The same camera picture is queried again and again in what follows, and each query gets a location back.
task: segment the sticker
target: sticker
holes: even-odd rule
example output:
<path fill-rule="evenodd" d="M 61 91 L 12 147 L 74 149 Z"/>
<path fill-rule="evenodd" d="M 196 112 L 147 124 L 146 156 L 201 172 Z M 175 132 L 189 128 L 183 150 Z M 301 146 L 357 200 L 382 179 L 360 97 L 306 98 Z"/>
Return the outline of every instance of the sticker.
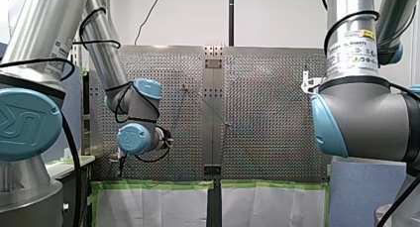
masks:
<path fill-rule="evenodd" d="M 69 52 L 70 52 L 70 46 L 68 45 L 68 42 L 65 44 L 60 41 L 55 41 L 52 48 L 51 57 L 60 57 L 60 58 L 67 59 Z M 50 61 L 47 64 L 45 72 L 52 75 L 56 79 L 61 79 L 64 66 L 65 64 L 63 64 L 62 61 Z"/>
<path fill-rule="evenodd" d="M 352 68 L 377 69 L 377 49 L 374 33 L 369 30 L 350 31 L 328 48 L 328 72 Z"/>

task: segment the pegboard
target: pegboard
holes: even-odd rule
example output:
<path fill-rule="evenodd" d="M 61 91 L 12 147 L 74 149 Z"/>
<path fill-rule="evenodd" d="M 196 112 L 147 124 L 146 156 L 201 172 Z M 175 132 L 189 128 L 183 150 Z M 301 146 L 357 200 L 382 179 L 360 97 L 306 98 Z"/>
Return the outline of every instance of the pegboard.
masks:
<path fill-rule="evenodd" d="M 323 74 L 321 57 L 308 60 L 321 53 L 309 49 L 121 48 L 130 79 L 146 77 L 162 83 L 158 124 L 175 138 L 169 156 L 158 163 L 128 159 L 124 177 L 199 180 L 205 177 L 204 166 L 211 164 L 221 165 L 221 178 L 325 180 L 328 159 L 316 149 L 309 96 L 300 90 L 305 63 L 311 76 Z M 117 151 L 116 136 L 122 125 L 104 106 L 105 93 L 94 71 L 90 83 L 91 145 L 99 151 L 93 178 L 115 179 L 118 164 L 109 158 Z"/>

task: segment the vertical metal pole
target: vertical metal pole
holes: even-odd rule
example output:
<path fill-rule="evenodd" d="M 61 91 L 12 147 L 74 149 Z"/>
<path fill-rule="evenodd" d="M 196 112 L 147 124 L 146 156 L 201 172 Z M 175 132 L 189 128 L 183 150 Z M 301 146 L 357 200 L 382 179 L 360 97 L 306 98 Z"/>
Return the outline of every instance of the vertical metal pole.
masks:
<path fill-rule="evenodd" d="M 229 47 L 233 47 L 235 39 L 235 0 L 229 0 Z"/>

